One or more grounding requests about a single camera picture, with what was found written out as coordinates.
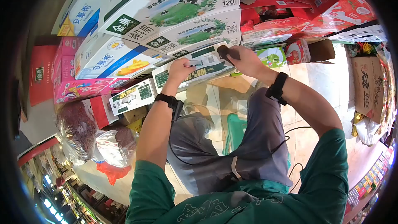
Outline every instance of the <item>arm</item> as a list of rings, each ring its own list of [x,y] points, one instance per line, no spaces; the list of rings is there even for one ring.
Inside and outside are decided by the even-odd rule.
[[[195,71],[195,67],[189,67],[188,59],[175,60],[170,67],[170,74],[162,93],[175,97],[178,86],[193,71]],[[142,125],[137,144],[137,161],[152,162],[164,170],[172,113],[172,109],[167,106],[166,102],[157,101],[153,104]]]
[[[278,72],[262,64],[256,54],[243,47],[233,46],[239,52],[240,60],[228,58],[242,74],[254,77],[268,87],[274,83]],[[312,88],[288,77],[283,86],[282,97],[315,130],[319,137],[327,131],[343,129],[339,116],[329,102]]]

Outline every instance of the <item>hand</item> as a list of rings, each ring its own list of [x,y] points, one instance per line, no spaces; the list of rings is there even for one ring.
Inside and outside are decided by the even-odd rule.
[[[190,67],[189,60],[185,57],[173,61],[167,82],[177,87],[183,82],[187,76],[194,72],[196,67]]]
[[[235,67],[244,75],[258,79],[264,68],[267,68],[250,49],[243,46],[232,46],[230,50],[239,52],[240,60],[232,58],[229,54],[226,56],[235,65]]]

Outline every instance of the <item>qr code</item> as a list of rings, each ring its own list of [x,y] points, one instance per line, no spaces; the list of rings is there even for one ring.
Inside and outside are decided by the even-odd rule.
[[[208,61],[209,63],[214,62],[214,57],[213,57],[213,56],[209,56],[209,57],[207,58],[207,61]]]
[[[321,0],[315,0],[316,7],[319,7],[322,4]]]
[[[279,5],[286,5],[284,1],[276,1]]]

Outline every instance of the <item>person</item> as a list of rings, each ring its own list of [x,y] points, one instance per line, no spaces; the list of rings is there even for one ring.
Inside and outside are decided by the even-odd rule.
[[[244,75],[267,86],[278,72],[256,54],[231,47],[240,60],[227,57]],[[175,60],[162,89],[175,96],[180,83],[195,70],[186,58]],[[218,156],[205,135],[210,123],[200,113],[173,124],[172,109],[156,101],[142,125],[137,145],[126,223],[341,223],[348,194],[348,164],[340,119],[324,97],[288,77],[282,97],[319,136],[297,194],[288,193],[288,150],[279,103],[265,87],[248,100],[248,122],[241,145]],[[164,169],[170,163],[194,197],[175,205],[174,189]]]

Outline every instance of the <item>white plastic bag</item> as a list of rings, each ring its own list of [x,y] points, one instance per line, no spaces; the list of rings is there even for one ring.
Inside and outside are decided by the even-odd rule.
[[[110,165],[124,168],[130,165],[137,146],[138,133],[127,127],[102,133],[96,139],[97,147],[103,159]]]

